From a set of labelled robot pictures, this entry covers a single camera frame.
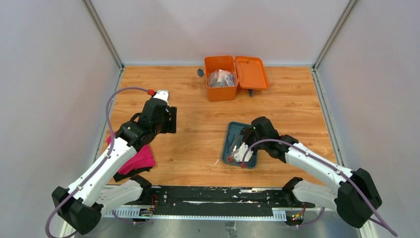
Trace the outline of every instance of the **magenta towel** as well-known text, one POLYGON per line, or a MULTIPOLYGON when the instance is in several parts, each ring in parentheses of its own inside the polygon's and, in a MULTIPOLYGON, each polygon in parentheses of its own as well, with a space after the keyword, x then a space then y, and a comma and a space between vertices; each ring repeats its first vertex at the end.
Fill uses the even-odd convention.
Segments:
MULTIPOLYGON (((108 145, 111 143, 111 137, 106 139, 108 145)), ((152 152, 148 145, 143 146, 143 148, 137 152, 131 159, 129 159, 119 170, 119 174, 126 175, 132 170, 144 168, 144 167, 154 167, 156 165, 155 159, 153 158, 152 152)))

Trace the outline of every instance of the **wooden tabletop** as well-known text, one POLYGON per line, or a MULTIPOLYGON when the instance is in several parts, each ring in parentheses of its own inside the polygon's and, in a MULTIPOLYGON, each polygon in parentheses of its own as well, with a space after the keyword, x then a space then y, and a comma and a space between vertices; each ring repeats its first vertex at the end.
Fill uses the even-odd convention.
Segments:
MULTIPOLYGON (((150 143, 156 166, 141 176, 153 185, 282 187, 293 177, 320 183, 299 168, 271 158, 265 151, 259 151, 253 169, 230 166, 219 160, 229 122, 250 124, 253 119, 266 116, 279 134, 289 134, 335 162, 309 68, 266 67, 270 83, 267 90, 256 91, 250 97, 247 90, 241 89, 234 101, 227 102, 207 100, 205 80, 197 76, 198 68, 126 67, 121 88, 169 90, 169 104, 178 108, 177 133, 160 134, 150 143)), ((141 112, 149 98, 137 90, 121 92, 112 112, 113 128, 118 129, 134 113, 141 112)))

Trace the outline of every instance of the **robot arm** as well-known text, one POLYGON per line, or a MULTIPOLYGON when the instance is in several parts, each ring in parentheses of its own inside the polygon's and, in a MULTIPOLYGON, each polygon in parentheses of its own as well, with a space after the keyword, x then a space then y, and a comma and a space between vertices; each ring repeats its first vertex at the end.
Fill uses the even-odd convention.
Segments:
POLYGON ((289 135, 279 135, 266 117, 255 119, 251 125, 252 127, 245 128, 241 132, 244 136, 241 146, 249 147, 255 143, 252 148, 254 152, 265 150, 271 157, 303 169, 326 185, 312 184, 295 177, 283 187, 283 190, 289 194, 290 203, 300 201, 321 205, 337 211, 349 225, 361 228, 373 212, 356 189, 343 177, 344 175, 361 189, 375 209, 381 206, 382 200, 367 171, 363 169, 353 171, 337 165, 310 151, 297 139, 289 135))
POLYGON ((103 187, 130 158, 149 144, 160 133, 176 132, 176 108, 168 105, 169 93, 157 91, 145 102, 143 111, 136 113, 115 134, 114 147, 110 146, 75 182, 67 188, 57 187, 52 199, 57 207, 75 194, 58 210, 58 214, 80 234, 90 232, 101 217, 127 202, 147 200, 152 185, 140 176, 133 176, 117 188, 102 193, 103 187), (90 178, 81 186, 88 176, 90 178))

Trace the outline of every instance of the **dark blue tray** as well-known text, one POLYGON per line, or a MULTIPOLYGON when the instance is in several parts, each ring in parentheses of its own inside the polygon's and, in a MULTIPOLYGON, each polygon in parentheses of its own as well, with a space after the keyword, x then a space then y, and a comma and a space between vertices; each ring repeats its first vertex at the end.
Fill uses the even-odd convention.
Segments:
MULTIPOLYGON (((232 121, 227 126, 226 139, 224 142, 223 153, 222 153, 222 161, 225 164, 240 166, 240 162, 235 163, 235 160, 233 161, 233 163, 227 162, 226 158, 232 153, 233 147, 235 147, 235 145, 237 147, 240 146, 240 143, 242 142, 242 137, 238 138, 235 141, 235 144, 229 150, 231 143, 238 137, 238 135, 241 133, 242 128, 244 127, 251 127, 251 125, 232 121)), ((245 165, 248 169, 252 169, 253 167, 255 167, 255 165, 257 165, 257 153, 254 153, 251 157, 251 160, 248 162, 245 162, 245 165)))

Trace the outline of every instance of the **orange toolbox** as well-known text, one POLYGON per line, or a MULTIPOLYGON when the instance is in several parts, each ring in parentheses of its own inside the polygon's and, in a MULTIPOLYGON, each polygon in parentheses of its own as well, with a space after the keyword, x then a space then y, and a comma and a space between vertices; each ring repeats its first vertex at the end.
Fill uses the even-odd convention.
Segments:
POLYGON ((239 87, 248 89, 250 96, 254 90, 265 90, 269 87, 264 65, 260 58, 247 56, 209 56, 204 58, 205 69, 198 69, 200 77, 205 76, 207 98, 210 102, 230 101, 236 97, 239 87), (234 85, 230 87, 209 87, 207 78, 216 70, 226 70, 232 73, 234 85))

